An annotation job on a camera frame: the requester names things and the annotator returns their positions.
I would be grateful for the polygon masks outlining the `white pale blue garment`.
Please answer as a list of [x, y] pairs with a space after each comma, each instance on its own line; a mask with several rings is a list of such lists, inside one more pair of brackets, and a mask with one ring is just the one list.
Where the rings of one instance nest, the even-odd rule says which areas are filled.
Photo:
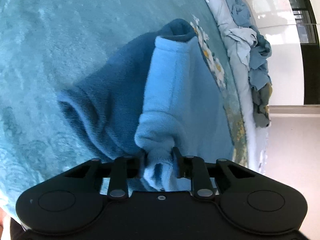
[[231, 38], [235, 42], [235, 51], [238, 59], [249, 70], [249, 60], [251, 48], [257, 45], [257, 32], [251, 28], [237, 27], [225, 30], [225, 37]]

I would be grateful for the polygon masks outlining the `light blue shirt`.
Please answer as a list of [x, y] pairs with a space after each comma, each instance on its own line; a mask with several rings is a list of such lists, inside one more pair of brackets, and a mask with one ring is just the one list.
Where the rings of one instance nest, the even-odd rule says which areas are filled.
[[227, 37], [237, 42], [236, 54], [248, 69], [250, 87], [259, 91], [271, 85], [267, 59], [272, 55], [270, 43], [253, 25], [251, 12], [243, 0], [226, 0], [235, 27], [224, 31]]

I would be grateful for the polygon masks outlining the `blue fleece garment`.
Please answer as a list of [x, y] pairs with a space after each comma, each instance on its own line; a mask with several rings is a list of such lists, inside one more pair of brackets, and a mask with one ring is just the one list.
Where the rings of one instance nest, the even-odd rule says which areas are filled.
[[220, 89], [193, 27], [176, 19], [120, 48], [57, 97], [77, 135], [102, 158], [136, 157], [132, 191], [188, 190], [172, 149], [212, 163], [234, 146]]

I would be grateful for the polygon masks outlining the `teal floral bed sheet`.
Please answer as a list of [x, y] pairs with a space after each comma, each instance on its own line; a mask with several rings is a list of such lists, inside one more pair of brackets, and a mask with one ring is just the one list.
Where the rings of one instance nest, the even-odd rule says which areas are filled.
[[120, 47], [181, 18], [220, 61], [234, 144], [247, 166], [242, 110], [226, 48], [205, 0], [1, 0], [1, 208], [19, 195], [99, 156], [67, 124], [57, 93], [100, 69]]

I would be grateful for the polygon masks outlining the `grey green garment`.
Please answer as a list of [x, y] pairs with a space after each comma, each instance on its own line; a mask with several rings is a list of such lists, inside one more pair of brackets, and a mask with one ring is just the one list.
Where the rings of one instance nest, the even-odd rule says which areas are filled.
[[270, 124], [269, 99], [272, 95], [272, 85], [267, 83], [260, 90], [252, 88], [253, 118], [257, 127], [265, 128]]

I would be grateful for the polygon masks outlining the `white glossy sliding wardrobe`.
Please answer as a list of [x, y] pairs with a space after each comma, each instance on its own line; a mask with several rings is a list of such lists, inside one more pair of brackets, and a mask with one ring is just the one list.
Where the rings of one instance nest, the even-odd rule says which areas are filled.
[[273, 106], [319, 104], [319, 0], [246, 0], [270, 42]]

